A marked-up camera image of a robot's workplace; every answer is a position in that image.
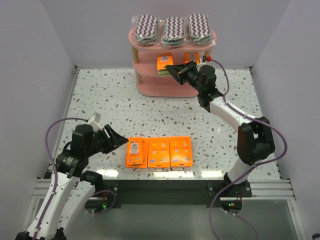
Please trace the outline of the orange sponge box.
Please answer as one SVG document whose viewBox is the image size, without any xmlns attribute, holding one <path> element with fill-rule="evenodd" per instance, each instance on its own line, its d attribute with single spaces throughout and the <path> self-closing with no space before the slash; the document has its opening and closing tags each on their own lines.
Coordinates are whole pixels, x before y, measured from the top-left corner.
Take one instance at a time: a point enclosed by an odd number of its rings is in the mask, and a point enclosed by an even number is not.
<svg viewBox="0 0 320 240">
<path fill-rule="evenodd" d="M 141 165 L 143 163 L 143 145 L 141 137 L 128 139 L 126 150 L 126 164 L 128 166 Z"/>
<path fill-rule="evenodd" d="M 201 62 L 200 55 L 198 52 L 185 52 L 184 53 L 184 63 L 195 62 L 199 64 Z"/>
<path fill-rule="evenodd" d="M 157 55 L 157 73 L 160 77 L 169 76 L 167 65 L 173 65 L 173 56 L 171 53 L 164 53 Z"/>
</svg>

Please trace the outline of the striped sponge pack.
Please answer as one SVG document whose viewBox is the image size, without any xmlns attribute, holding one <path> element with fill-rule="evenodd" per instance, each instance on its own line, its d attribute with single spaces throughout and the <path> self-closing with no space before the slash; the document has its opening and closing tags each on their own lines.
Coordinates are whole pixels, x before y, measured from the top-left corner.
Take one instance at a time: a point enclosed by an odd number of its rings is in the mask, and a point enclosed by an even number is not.
<svg viewBox="0 0 320 240">
<path fill-rule="evenodd" d="M 189 38 L 194 45 L 204 46 L 216 43 L 206 15 L 200 13 L 191 14 L 187 17 L 187 22 Z"/>
<path fill-rule="evenodd" d="M 178 16 L 168 17 L 163 24 L 161 44 L 166 48 L 176 48 L 182 46 L 185 40 L 185 19 Z"/>
<path fill-rule="evenodd" d="M 141 46 L 154 46 L 158 43 L 159 19 L 150 14 L 133 16 L 133 35 L 137 44 Z"/>
</svg>

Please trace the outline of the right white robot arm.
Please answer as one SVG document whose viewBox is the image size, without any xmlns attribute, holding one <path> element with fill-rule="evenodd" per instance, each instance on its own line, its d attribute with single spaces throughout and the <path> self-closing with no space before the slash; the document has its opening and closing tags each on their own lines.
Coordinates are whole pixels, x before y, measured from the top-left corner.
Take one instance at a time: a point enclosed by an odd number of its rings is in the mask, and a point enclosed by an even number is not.
<svg viewBox="0 0 320 240">
<path fill-rule="evenodd" d="M 224 120 L 237 133 L 237 155 L 233 167 L 224 175 L 225 181 L 239 185 L 248 179 L 248 170 L 267 159 L 275 151 L 269 120 L 245 113 L 229 103 L 216 87 L 216 70 L 206 64 L 190 61 L 166 65 L 166 70 L 180 84 L 189 84 L 197 92 L 199 105 Z"/>
</svg>

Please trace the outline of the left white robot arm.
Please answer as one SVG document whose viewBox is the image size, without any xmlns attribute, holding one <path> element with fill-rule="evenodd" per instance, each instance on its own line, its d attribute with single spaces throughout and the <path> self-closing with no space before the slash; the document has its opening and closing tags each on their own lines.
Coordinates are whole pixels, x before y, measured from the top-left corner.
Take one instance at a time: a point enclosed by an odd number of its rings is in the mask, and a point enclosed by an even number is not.
<svg viewBox="0 0 320 240">
<path fill-rule="evenodd" d="M 89 158 L 109 154 L 128 143 L 108 124 L 97 121 L 75 127 L 71 141 L 57 156 L 47 194 L 32 224 L 17 240 L 65 240 L 67 228 L 90 197 L 105 192 L 101 174 L 86 170 Z"/>
</svg>

